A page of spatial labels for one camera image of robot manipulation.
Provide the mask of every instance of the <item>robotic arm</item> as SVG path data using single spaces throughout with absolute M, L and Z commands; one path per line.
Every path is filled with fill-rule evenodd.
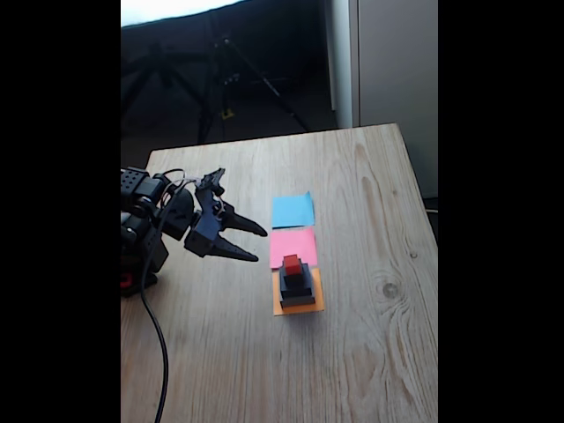
M 229 203 L 221 200 L 225 190 L 219 179 L 225 173 L 220 168 L 204 178 L 196 180 L 195 196 L 201 210 L 194 210 L 194 199 L 187 189 L 178 190 L 165 174 L 153 177 L 143 169 L 128 167 L 122 171 L 121 191 L 121 281 L 123 297 L 140 290 L 141 272 L 147 260 L 151 260 L 145 286 L 157 283 L 158 272 L 168 257 L 168 251 L 158 235 L 157 227 L 165 217 L 163 231 L 180 241 L 186 231 L 184 248 L 200 257 L 222 256 L 249 262 L 258 261 L 250 254 L 222 238 L 219 233 L 228 228 L 266 236 L 266 231 L 252 220 L 235 213 Z M 176 199 L 164 204 L 162 198 L 168 193 Z M 152 256 L 149 251 L 157 243 Z

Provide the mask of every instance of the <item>orange paper square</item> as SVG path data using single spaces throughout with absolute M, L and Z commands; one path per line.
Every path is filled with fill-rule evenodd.
M 323 300 L 323 289 L 321 287 L 321 274 L 319 268 L 311 269 L 311 276 L 314 280 L 315 302 L 313 304 L 304 304 L 302 306 L 291 306 L 282 308 L 280 304 L 280 274 L 278 271 L 272 273 L 272 300 L 274 306 L 274 315 L 293 315 L 295 313 L 309 313 L 311 311 L 325 310 L 325 302 Z

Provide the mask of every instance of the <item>red cube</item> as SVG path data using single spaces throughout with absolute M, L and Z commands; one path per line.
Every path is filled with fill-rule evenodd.
M 301 262 L 297 255 L 284 257 L 286 275 L 301 275 Z

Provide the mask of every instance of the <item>blue paper square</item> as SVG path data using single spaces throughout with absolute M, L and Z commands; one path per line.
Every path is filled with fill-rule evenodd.
M 314 204 L 309 191 L 303 196 L 274 197 L 272 227 L 313 226 Z

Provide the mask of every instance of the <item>wire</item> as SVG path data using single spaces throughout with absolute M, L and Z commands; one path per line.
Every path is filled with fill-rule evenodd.
M 157 233 L 155 234 L 156 238 L 159 239 L 162 234 L 162 228 L 165 225 L 165 220 L 167 219 L 168 212 L 172 209 L 172 204 L 178 196 L 176 193 L 180 192 L 189 182 L 185 182 L 181 185 L 172 195 L 170 201 L 168 202 L 169 207 L 165 208 L 162 215 L 160 216 L 159 226 L 157 227 Z M 149 265 L 151 264 L 152 255 L 155 252 L 155 247 L 157 246 L 158 242 L 154 242 L 149 250 L 149 254 L 145 260 L 145 265 L 143 266 L 143 272 L 141 276 L 141 301 L 147 310 L 147 313 L 151 317 L 152 324 L 157 331 L 157 335 L 159 336 L 160 342 L 160 349 L 162 350 L 162 360 L 163 360 L 163 375 L 162 375 L 162 389 L 160 391 L 160 400 L 159 400 L 159 407 L 157 408 L 157 416 L 155 417 L 155 423 L 160 422 L 160 418 L 162 417 L 162 412 L 165 408 L 165 400 L 167 399 L 167 385 L 168 385 L 168 352 L 167 352 L 167 344 L 165 342 L 165 337 L 162 334 L 162 330 L 160 329 L 159 321 L 157 320 L 157 316 L 152 312 L 151 306 L 149 305 L 149 301 L 145 297 L 145 281 L 147 280 L 147 274 L 149 272 Z
M 179 167 L 177 167 L 176 169 L 167 170 L 166 172 L 163 173 L 163 175 L 172 174 L 173 172 L 182 172 L 182 178 L 186 177 L 186 171 L 184 169 L 180 169 Z
M 175 185 L 177 182 L 178 182 L 178 183 L 182 183 L 182 182 L 184 182 L 184 181 L 187 181 L 187 183 L 184 184 L 184 186 L 186 186 L 188 183 L 197 182 L 198 180 L 199 180 L 199 178 L 195 178 L 195 177 L 188 177 L 188 178 L 187 178 L 186 176 L 184 176 L 184 177 L 181 178 L 181 179 L 177 179 L 176 181 L 170 182 L 170 183 L 165 187 L 165 190 L 162 191 L 162 197 L 160 198 L 160 206 L 163 207 L 163 205 L 164 205 L 164 203 L 165 203 L 165 196 L 168 194 L 168 189 L 169 189 L 171 186 Z

